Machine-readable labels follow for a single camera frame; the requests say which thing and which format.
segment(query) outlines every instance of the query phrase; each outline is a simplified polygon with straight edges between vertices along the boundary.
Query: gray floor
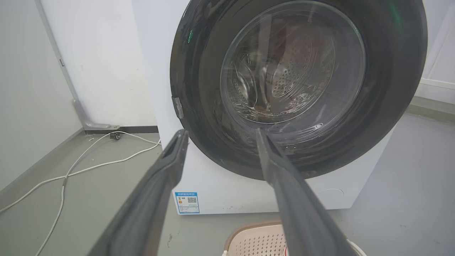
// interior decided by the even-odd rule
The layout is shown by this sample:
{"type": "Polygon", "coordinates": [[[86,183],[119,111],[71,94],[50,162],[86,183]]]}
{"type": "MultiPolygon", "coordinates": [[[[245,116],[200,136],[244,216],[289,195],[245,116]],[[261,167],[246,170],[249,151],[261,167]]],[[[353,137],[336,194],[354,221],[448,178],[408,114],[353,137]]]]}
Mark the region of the gray floor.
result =
{"type": "MultiPolygon", "coordinates": [[[[159,139],[157,133],[141,136],[151,141],[159,139]]],[[[12,189],[14,191],[2,193],[0,208],[21,197],[39,181],[65,175],[82,152],[99,137],[81,135],[62,146],[55,155],[36,167],[32,179],[21,182],[12,189]]],[[[75,171],[124,159],[151,146],[151,143],[128,135],[118,141],[105,138],[89,151],[75,171]]],[[[161,146],[158,146],[126,162],[70,177],[62,214],[41,256],[86,255],[161,151],[161,146]]],[[[60,207],[62,182],[58,180],[43,185],[0,215],[0,255],[35,255],[60,207]]]]}
{"type": "MultiPolygon", "coordinates": [[[[141,136],[157,140],[157,134],[141,136]]],[[[0,207],[38,180],[63,175],[93,141],[79,136],[0,195],[0,207]]],[[[83,159],[80,170],[121,159],[149,147],[124,136],[83,159]]],[[[70,178],[65,206],[42,256],[85,255],[122,202],[160,153],[152,150],[127,162],[70,178]]],[[[455,251],[455,127],[417,116],[399,121],[384,154],[351,209],[330,214],[346,236],[369,256],[445,256],[455,251]]],[[[0,255],[34,255],[58,211],[61,181],[44,185],[0,215],[0,255]]],[[[277,213],[178,216],[170,198],[159,256],[221,255],[237,227],[278,219],[277,213]]]]}

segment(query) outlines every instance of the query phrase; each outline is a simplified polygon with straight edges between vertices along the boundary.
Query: wheel caster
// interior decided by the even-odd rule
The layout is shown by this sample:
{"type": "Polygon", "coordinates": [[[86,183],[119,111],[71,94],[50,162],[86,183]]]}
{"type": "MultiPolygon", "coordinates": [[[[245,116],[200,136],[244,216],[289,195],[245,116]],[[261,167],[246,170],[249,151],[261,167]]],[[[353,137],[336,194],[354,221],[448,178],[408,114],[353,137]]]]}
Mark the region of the wheel caster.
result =
{"type": "Polygon", "coordinates": [[[114,139],[114,140],[119,140],[120,139],[120,133],[111,133],[109,135],[109,137],[114,139]]]}

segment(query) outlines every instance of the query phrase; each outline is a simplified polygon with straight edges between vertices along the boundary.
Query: sticker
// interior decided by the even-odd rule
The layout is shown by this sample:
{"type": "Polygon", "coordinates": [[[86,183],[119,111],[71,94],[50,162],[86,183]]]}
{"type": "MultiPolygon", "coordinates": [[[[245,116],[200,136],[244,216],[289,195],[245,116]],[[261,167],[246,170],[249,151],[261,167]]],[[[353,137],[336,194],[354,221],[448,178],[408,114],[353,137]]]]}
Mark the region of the sticker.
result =
{"type": "Polygon", "coordinates": [[[175,198],[177,200],[179,213],[199,213],[199,200],[197,199],[197,193],[175,192],[175,198]]]}

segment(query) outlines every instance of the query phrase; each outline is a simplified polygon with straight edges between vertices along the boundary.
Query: laundry basket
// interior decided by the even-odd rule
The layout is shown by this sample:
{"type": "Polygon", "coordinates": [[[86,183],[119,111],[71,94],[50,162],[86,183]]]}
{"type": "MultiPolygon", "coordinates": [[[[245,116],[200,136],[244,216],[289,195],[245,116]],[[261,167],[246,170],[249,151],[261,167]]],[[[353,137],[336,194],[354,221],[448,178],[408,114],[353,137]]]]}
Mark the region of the laundry basket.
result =
{"type": "MultiPolygon", "coordinates": [[[[359,256],[366,256],[355,243],[349,241],[359,256]]],[[[286,238],[280,220],[246,225],[235,230],[224,245],[222,256],[284,256],[286,238]]]]}

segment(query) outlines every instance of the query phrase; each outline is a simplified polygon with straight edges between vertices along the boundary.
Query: washing machine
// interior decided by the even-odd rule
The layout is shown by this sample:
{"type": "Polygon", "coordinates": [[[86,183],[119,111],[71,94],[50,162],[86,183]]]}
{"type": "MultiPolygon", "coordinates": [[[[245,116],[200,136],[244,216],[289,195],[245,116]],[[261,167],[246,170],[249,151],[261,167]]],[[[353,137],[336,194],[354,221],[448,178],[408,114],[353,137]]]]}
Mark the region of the washing machine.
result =
{"type": "Polygon", "coordinates": [[[179,129],[190,134],[172,194],[181,215],[278,211],[258,128],[326,209],[351,207],[425,63],[418,0],[133,0],[133,9],[163,146],[179,129]]]}

